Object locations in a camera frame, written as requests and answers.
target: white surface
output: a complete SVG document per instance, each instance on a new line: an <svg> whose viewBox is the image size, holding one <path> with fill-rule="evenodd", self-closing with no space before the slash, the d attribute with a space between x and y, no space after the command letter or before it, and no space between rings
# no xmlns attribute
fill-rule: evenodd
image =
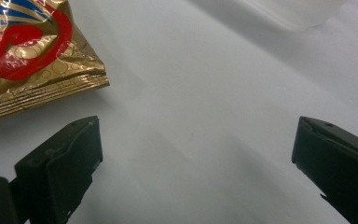
<svg viewBox="0 0 358 224"><path fill-rule="evenodd" d="M358 135L358 1L279 32L229 1L72 1L112 86L0 120L0 175L98 115L104 162L69 223L348 223L291 163L301 115Z"/></svg>
<svg viewBox="0 0 358 224"><path fill-rule="evenodd" d="M334 15L346 0L227 0L244 13L258 14L261 19L291 31L304 31Z"/></svg>

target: gold foil bag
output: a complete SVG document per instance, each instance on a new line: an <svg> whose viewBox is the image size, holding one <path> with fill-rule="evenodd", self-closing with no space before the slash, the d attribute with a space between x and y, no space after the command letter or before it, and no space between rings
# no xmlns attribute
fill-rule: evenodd
<svg viewBox="0 0 358 224"><path fill-rule="evenodd" d="M0 117L108 85L67 0L0 0Z"/></svg>

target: red printed design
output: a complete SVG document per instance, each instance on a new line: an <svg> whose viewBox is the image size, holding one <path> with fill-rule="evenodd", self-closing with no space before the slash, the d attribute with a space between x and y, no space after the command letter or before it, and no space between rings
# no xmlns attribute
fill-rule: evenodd
<svg viewBox="0 0 358 224"><path fill-rule="evenodd" d="M16 57L8 53L13 46L31 47L41 40L43 31L32 24L13 24L0 33L0 77L20 80L40 71L59 58L68 48L72 39L72 24L68 17L49 6L43 0L35 0L43 6L58 24L58 36L42 55L32 59Z"/></svg>

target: white background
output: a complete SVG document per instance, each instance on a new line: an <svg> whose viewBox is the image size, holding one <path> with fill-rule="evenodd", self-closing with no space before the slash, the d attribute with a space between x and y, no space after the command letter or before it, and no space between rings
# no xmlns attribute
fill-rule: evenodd
<svg viewBox="0 0 358 224"><path fill-rule="evenodd" d="M348 223L290 159L299 116L358 135L358 1L301 33L234 0L71 5L112 85L0 119L0 176L98 115L104 161L69 223Z"/></svg>

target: snack bag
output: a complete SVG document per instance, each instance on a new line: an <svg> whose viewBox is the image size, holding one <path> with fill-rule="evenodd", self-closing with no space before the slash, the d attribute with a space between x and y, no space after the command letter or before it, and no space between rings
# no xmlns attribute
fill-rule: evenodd
<svg viewBox="0 0 358 224"><path fill-rule="evenodd" d="M108 85L67 0L0 0L0 117Z"/></svg>

